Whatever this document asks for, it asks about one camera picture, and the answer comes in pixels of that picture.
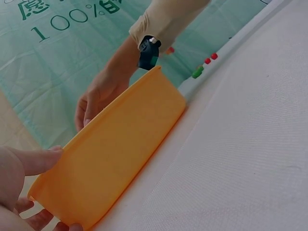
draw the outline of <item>white textured fabric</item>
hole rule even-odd
[[[164,144],[98,231],[307,230],[307,12],[293,0],[213,74],[188,138]]]

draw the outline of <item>hand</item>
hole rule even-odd
[[[130,76],[117,76],[102,71],[80,97],[75,114],[75,126],[81,131],[99,112],[129,86]]]
[[[19,198],[25,176],[33,176],[52,168],[62,154],[60,147],[46,151],[19,151],[0,147],[0,230],[41,231],[53,218],[46,209],[22,220],[20,213],[34,206],[32,201]],[[67,227],[59,222],[53,231],[82,231],[79,225]]]
[[[129,79],[137,70],[139,57],[137,44],[129,36],[80,97],[75,113],[78,132],[128,88]]]

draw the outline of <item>finger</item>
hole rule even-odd
[[[60,159],[62,148],[56,150],[20,151],[9,148],[21,161],[26,176],[34,176],[51,169]]]
[[[73,224],[68,227],[63,222],[59,222],[52,231],[83,231],[83,228],[78,224]]]
[[[18,214],[25,212],[34,206],[33,201],[29,201],[27,198],[19,198],[16,202],[15,209]]]
[[[84,117],[84,126],[86,126],[98,114],[99,93],[90,91],[88,93],[88,104]]]
[[[63,222],[59,222],[52,231],[68,231],[69,227]]]
[[[85,111],[87,109],[87,101],[82,96],[77,104],[75,111],[75,127],[77,132],[80,132],[83,129],[83,121],[85,118]]]
[[[69,231],[83,231],[83,228],[81,225],[73,224],[69,227]]]
[[[35,214],[34,216],[25,219],[25,221],[35,230],[41,231],[45,228],[49,222],[52,220],[53,215],[48,212],[46,209],[43,209],[39,213]]]

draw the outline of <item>red button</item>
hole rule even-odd
[[[170,51],[171,53],[174,53],[174,48],[173,48],[173,47],[169,47],[169,51]]]
[[[207,58],[207,59],[204,60],[204,62],[205,62],[206,64],[210,64],[211,60],[210,60],[209,58]]]
[[[211,58],[212,58],[213,60],[215,60],[215,59],[218,58],[218,55],[217,55],[216,53],[214,53],[214,54],[211,55]]]

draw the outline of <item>fingernail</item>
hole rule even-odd
[[[83,126],[86,126],[91,120],[90,119],[86,119],[83,123]]]
[[[59,151],[59,150],[61,150],[61,149],[62,149],[62,147],[61,147],[60,145],[57,145],[57,146],[54,146],[54,147],[50,148],[49,150],[52,150],[52,151]]]

